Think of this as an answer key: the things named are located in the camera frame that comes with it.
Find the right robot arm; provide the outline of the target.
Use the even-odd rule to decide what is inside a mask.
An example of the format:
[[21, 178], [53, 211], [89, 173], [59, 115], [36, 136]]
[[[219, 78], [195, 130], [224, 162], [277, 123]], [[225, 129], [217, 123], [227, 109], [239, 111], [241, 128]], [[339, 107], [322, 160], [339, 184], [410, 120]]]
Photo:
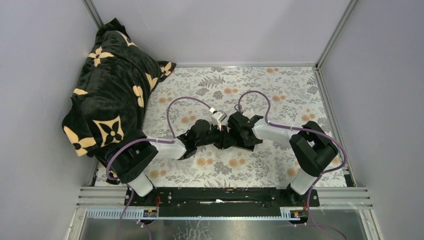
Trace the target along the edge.
[[279, 127], [268, 123], [262, 116], [248, 118], [235, 112], [230, 115], [227, 126], [240, 148], [249, 149], [264, 140], [291, 147], [300, 166], [287, 187], [286, 198], [293, 206], [299, 206], [307, 199], [306, 192], [339, 154], [332, 139], [314, 121], [308, 121], [300, 128]]

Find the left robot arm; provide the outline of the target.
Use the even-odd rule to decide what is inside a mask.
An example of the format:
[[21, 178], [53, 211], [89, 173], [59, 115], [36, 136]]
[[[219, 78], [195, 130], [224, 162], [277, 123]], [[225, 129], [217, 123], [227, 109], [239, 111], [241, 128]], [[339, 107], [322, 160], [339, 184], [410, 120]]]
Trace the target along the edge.
[[116, 179], [134, 191], [142, 205], [148, 206], [155, 200], [155, 187], [144, 171], [153, 160], [188, 159], [199, 147], [222, 143], [225, 130], [225, 126], [204, 119], [197, 120], [186, 133], [174, 139], [149, 138], [137, 130], [106, 154], [106, 169], [112, 170]]

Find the black paper box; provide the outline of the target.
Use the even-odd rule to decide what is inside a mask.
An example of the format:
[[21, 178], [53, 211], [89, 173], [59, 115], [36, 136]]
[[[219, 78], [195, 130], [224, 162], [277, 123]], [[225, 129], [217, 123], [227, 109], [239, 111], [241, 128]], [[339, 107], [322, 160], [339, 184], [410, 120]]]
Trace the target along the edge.
[[200, 133], [195, 140], [196, 147], [213, 145], [219, 150], [226, 150], [231, 147], [240, 148], [238, 141], [231, 136], [226, 125], [221, 129], [209, 123], [203, 123]]

